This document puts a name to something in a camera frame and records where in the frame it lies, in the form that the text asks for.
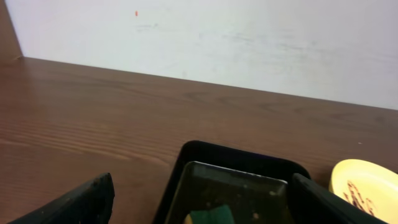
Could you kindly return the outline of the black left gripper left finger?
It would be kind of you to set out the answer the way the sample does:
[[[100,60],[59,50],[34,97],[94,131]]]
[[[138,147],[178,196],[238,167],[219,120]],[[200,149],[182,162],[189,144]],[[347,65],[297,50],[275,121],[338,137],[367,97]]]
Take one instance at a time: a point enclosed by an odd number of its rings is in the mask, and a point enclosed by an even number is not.
[[[111,174],[103,173],[12,224],[108,224],[115,197]]]

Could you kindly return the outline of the black rectangular tray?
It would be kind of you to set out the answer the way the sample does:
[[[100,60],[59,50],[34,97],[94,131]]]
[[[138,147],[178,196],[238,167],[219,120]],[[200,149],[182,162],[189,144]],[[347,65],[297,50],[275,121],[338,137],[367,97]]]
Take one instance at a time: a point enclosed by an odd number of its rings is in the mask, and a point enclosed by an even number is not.
[[[228,207],[235,223],[293,223],[288,184],[301,165],[203,141],[186,142],[154,223],[183,223],[188,214]]]

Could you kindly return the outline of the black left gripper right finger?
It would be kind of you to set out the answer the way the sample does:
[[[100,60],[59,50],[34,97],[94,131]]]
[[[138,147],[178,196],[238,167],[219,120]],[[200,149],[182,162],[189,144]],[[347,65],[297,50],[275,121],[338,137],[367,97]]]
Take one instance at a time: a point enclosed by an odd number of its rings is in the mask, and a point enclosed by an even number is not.
[[[301,174],[294,174],[290,181],[290,212],[296,223],[384,223]]]

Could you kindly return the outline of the yellow plate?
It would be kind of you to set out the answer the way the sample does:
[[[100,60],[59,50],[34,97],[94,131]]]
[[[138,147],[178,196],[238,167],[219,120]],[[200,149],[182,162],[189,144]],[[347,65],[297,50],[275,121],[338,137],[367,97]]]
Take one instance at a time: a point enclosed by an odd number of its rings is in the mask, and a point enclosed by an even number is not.
[[[359,159],[334,166],[329,191],[386,223],[397,223],[397,174]]]

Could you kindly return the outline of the yellow green sponge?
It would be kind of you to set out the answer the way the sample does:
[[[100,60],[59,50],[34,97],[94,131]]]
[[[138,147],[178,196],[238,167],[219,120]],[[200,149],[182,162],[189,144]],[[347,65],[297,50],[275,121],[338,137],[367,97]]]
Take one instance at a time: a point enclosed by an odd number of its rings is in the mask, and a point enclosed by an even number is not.
[[[191,211],[184,219],[184,224],[235,224],[231,209],[222,205],[209,210]]]

